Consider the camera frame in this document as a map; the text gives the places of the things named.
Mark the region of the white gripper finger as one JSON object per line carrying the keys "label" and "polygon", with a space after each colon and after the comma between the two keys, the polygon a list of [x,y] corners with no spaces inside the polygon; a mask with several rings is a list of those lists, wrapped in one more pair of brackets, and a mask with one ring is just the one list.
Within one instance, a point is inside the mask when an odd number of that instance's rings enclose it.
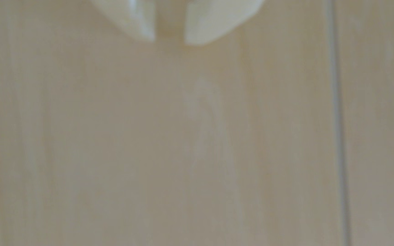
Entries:
{"label": "white gripper finger", "polygon": [[193,0],[187,4],[184,42],[204,46],[236,29],[253,16],[264,0]]}
{"label": "white gripper finger", "polygon": [[92,3],[131,38],[156,41],[156,3],[153,0],[92,0]]}

